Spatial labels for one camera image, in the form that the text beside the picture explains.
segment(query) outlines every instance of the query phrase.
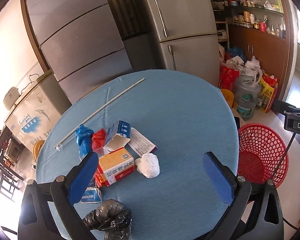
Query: refrigerator handle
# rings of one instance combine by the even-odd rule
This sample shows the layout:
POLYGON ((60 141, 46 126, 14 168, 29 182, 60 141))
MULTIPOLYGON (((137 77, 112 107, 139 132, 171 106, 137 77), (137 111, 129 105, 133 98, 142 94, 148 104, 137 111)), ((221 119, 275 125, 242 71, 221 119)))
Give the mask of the refrigerator handle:
POLYGON ((174 60, 174 54, 173 54, 173 49, 172 49, 172 45, 168 45, 168 50, 169 50, 169 53, 171 55, 171 60, 172 60, 172 65, 173 65, 173 70, 177 71, 177 68, 176 68, 176 62, 174 60))
POLYGON ((164 33, 164 36, 167 38, 169 35, 168 35, 167 27, 166 27, 166 25, 165 25, 165 23, 164 23, 164 19, 163 19, 161 10, 160 10, 160 8, 159 8, 158 0, 154 0, 154 2, 155 2, 155 4, 156 4, 157 9, 158 9, 158 12, 159 12, 160 20, 161 20, 162 27, 163 27, 163 33, 164 33))

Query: qr code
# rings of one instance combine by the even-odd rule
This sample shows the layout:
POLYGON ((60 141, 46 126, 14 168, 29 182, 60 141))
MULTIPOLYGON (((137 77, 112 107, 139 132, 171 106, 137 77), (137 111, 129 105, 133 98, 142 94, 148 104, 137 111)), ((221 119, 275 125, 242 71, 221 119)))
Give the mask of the qr code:
POLYGON ((124 158, 125 160, 130 158, 129 154, 125 153, 124 155, 122 155, 122 158, 124 158))

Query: white cup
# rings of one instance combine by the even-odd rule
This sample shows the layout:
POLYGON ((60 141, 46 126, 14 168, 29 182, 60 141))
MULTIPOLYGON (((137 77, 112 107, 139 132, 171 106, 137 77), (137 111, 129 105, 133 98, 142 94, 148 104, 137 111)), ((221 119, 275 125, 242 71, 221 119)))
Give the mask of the white cup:
POLYGON ((254 14, 251 13, 249 16, 250 16, 250 22, 251 22, 252 24, 254 24, 254 20, 255 20, 254 14))

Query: blue tablecloth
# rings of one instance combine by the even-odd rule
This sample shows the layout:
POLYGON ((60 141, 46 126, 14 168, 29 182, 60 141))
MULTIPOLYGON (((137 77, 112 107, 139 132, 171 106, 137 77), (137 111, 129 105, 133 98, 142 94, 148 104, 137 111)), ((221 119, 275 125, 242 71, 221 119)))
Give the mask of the blue tablecloth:
MULTIPOLYGON (((147 179, 138 171, 109 187, 102 199, 116 199, 132 210, 131 240, 194 240, 210 231, 226 210, 207 174, 202 156, 212 151, 236 174, 238 134, 221 92, 198 77, 168 70, 128 74, 104 84, 64 113, 38 157, 36 181, 51 182, 79 164, 74 134, 61 151, 55 145, 74 127, 120 92, 145 78, 85 123, 94 131, 117 120, 129 122, 158 147, 160 175, 147 179)), ((126 146, 135 158, 138 155, 126 146)), ((99 206, 75 204, 84 217, 99 206)), ((54 205, 51 212, 69 238, 54 205)), ((102 240, 104 233, 94 230, 102 240)))

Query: red plastic basket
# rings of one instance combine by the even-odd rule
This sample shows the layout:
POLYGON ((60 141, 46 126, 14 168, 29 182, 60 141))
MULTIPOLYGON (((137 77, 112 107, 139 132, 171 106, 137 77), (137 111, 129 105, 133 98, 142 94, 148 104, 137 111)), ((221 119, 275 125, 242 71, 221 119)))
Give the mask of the red plastic basket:
MULTIPOLYGON (((250 182, 264 183, 271 177, 286 149, 284 141, 270 127, 259 123, 244 125, 238 133, 238 174, 250 182)), ((286 177, 288 164, 286 155, 272 179, 276 187, 279 187, 286 177)))

